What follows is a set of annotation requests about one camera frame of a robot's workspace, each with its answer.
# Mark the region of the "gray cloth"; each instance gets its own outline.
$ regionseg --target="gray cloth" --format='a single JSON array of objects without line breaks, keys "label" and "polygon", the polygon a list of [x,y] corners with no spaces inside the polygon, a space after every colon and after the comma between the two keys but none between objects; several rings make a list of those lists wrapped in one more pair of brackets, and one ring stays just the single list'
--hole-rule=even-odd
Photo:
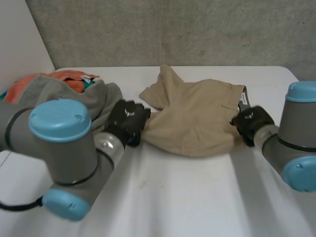
[{"label": "gray cloth", "polygon": [[121,98],[122,92],[115,83],[104,84],[102,80],[98,80],[83,93],[77,93],[61,80],[37,75],[24,89],[17,104],[23,107],[36,107],[56,99],[80,101],[88,108],[92,130],[97,133],[104,129],[110,111]]}]

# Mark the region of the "white table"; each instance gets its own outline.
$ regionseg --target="white table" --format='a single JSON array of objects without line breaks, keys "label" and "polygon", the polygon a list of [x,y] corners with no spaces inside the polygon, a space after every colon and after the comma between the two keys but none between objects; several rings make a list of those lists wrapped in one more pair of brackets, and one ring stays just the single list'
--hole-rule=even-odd
[{"label": "white table", "polygon": [[[250,103],[263,106],[277,124],[287,88],[297,81],[282,67],[173,68],[184,81],[213,78],[245,84]],[[159,67],[70,69],[115,82],[125,99],[137,102],[159,73]],[[83,221],[70,223],[44,208],[0,211],[0,236],[316,236],[316,194],[291,190],[255,149],[186,158],[144,143],[125,153]],[[11,153],[0,168],[0,200],[7,203],[33,201],[50,184],[44,163],[36,159]]]}]

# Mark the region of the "concrete wall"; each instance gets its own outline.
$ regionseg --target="concrete wall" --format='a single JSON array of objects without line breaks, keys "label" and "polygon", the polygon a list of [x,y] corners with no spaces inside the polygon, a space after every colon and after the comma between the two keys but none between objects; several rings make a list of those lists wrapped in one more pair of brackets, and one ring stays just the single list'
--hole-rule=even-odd
[{"label": "concrete wall", "polygon": [[315,0],[26,0],[56,68],[281,65],[316,80]]}]

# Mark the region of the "garment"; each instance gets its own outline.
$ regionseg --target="garment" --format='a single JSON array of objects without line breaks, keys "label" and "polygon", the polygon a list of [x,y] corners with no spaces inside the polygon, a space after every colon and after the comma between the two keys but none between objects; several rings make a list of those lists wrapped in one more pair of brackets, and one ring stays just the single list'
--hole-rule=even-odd
[{"label": "garment", "polygon": [[[76,92],[83,92],[84,91],[84,84],[81,76],[87,75],[91,78],[98,78],[99,76],[96,75],[90,75],[86,74],[84,72],[80,71],[73,71],[73,70],[64,70],[64,71],[58,71],[53,72],[50,74],[40,73],[41,75],[48,76],[51,78],[57,78],[61,81],[64,81],[66,84],[68,84],[74,91]],[[15,83],[9,90],[4,98],[5,102],[10,103],[16,103],[19,96],[21,95],[22,91],[27,87],[27,85],[35,78],[37,74],[28,75],[21,80],[19,80],[17,83]]]},{"label": "garment", "polygon": [[23,107],[35,107],[55,99],[80,101],[88,108],[92,130],[97,133],[104,129],[108,115],[121,98],[122,93],[115,83],[104,84],[99,80],[83,93],[77,93],[59,79],[37,75],[27,85],[16,103]]},{"label": "garment", "polygon": [[6,94],[7,94],[7,91],[5,91],[4,93],[0,95],[0,101],[2,101],[5,98]]},{"label": "garment", "polygon": [[89,86],[94,84],[94,81],[86,82],[85,80],[82,81],[84,85],[84,91],[88,89]]},{"label": "garment", "polygon": [[238,113],[244,88],[213,79],[183,82],[169,66],[161,66],[158,81],[139,95],[162,110],[152,113],[142,138],[190,157],[223,154],[243,146],[230,121]]}]

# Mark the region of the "clothing label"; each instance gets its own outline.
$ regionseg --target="clothing label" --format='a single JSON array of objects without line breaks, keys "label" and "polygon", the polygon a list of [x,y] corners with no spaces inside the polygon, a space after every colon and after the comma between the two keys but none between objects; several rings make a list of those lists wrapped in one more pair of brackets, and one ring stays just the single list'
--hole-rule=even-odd
[{"label": "clothing label", "polygon": [[91,77],[87,76],[87,75],[83,75],[80,76],[86,83],[90,83],[91,82]]},{"label": "clothing label", "polygon": [[248,100],[248,94],[247,94],[246,87],[243,89],[243,92],[241,94],[241,97],[240,97],[240,100],[238,103],[238,108],[239,108],[239,111],[244,111],[244,110],[250,108],[250,103]]},{"label": "clothing label", "polygon": [[99,80],[102,80],[102,77],[92,79],[93,82],[97,82]]},{"label": "clothing label", "polygon": [[244,105],[248,105],[245,92],[243,92],[243,93],[241,94],[240,101],[241,101]]}]

